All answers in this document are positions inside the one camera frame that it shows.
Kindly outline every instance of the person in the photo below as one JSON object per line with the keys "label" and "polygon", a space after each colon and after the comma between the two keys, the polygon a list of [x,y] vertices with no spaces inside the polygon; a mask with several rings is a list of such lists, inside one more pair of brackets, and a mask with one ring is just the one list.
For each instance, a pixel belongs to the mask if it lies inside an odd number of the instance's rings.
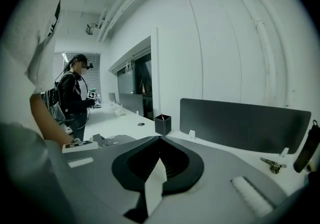
{"label": "person", "polygon": [[78,54],[64,68],[64,75],[59,82],[61,105],[64,115],[69,120],[75,138],[84,140],[87,122],[87,108],[95,104],[93,99],[81,99],[81,89],[78,80],[81,80],[87,71],[88,60],[85,55]]}
{"label": "person", "polygon": [[41,98],[51,90],[60,0],[20,0],[0,39],[0,123],[23,126],[62,148],[73,138]]}

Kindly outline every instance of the white desk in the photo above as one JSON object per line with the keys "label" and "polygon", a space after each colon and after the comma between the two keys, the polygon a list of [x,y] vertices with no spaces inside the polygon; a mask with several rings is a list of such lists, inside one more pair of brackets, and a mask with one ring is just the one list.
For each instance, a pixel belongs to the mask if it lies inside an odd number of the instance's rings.
{"label": "white desk", "polygon": [[[155,132],[155,124],[153,121],[142,116],[138,116],[136,113],[123,108],[124,114],[117,117],[115,110],[119,108],[121,108],[121,106],[115,103],[105,102],[102,104],[102,108],[91,110],[90,119],[88,120],[84,130],[84,140],[89,140],[89,138],[95,134],[101,134],[105,138],[115,135],[128,135],[137,140],[147,136],[159,135]],[[145,125],[138,126],[138,123],[145,123]],[[278,154],[235,149],[208,142],[200,138],[191,139],[188,134],[180,131],[171,131],[167,136],[229,151],[274,180],[287,195],[290,195],[303,187],[307,178],[307,172],[305,170],[298,174],[293,169],[294,155],[287,155],[280,159]],[[287,168],[281,168],[278,174],[273,174],[269,170],[269,165],[262,162],[260,157],[287,164]]]}

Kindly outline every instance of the black desk divider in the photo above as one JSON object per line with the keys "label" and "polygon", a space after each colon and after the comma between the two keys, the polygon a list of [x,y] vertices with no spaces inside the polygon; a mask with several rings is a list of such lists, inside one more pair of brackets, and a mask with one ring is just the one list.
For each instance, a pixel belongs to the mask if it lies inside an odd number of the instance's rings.
{"label": "black desk divider", "polygon": [[180,100],[180,131],[221,145],[265,153],[294,154],[311,112],[207,100]]}
{"label": "black desk divider", "polygon": [[144,116],[144,102],[141,94],[119,94],[120,105],[134,113],[139,112],[140,116]]}

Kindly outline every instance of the white t-shirt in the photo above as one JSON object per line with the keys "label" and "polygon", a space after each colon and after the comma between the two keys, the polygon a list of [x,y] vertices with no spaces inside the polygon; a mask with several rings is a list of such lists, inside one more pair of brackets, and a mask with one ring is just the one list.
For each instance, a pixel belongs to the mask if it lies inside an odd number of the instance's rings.
{"label": "white t-shirt", "polygon": [[29,101],[54,86],[59,1],[20,0],[0,39],[0,122],[18,123],[40,135]]}

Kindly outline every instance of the backpack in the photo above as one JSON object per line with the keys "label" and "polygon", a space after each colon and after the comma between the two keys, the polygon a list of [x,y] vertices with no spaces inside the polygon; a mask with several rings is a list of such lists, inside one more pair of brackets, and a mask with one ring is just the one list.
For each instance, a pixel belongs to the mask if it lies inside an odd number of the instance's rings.
{"label": "backpack", "polygon": [[45,102],[47,102],[46,106],[52,115],[52,117],[59,123],[64,123],[65,125],[69,125],[68,121],[68,110],[64,109],[64,103],[62,101],[62,89],[61,89],[61,81],[68,75],[75,75],[72,72],[66,72],[59,82],[54,82],[54,88],[47,91],[45,94]]}

